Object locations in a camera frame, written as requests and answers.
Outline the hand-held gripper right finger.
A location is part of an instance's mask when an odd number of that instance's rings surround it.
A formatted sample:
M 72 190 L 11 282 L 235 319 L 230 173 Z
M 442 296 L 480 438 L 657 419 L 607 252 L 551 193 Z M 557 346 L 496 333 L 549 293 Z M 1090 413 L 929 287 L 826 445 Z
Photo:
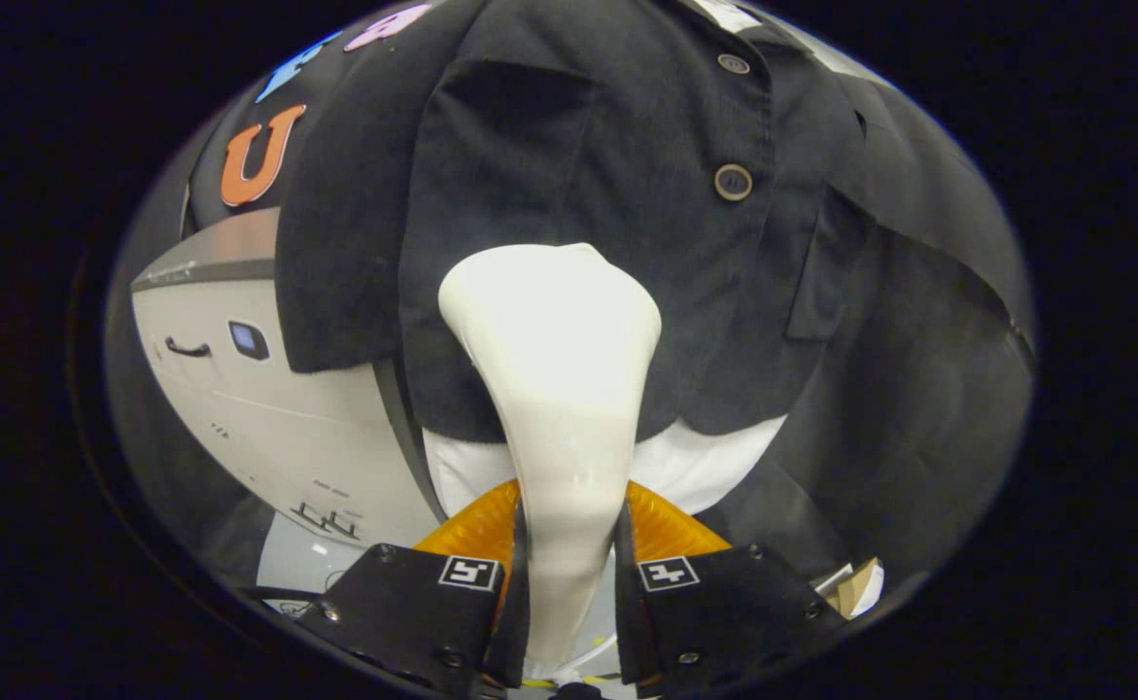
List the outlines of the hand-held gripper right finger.
M 638 695 L 723 695 L 843 637 L 846 617 L 776 550 L 733 546 L 636 481 L 615 553 L 619 666 Z

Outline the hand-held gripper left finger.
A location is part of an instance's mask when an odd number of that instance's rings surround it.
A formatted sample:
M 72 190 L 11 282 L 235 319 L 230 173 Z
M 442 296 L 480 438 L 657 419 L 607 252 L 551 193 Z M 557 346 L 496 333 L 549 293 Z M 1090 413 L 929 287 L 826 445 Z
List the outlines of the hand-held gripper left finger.
M 523 496 L 504 481 L 414 546 L 370 546 L 298 625 L 434 694 L 505 695 L 523 683 L 530 621 Z

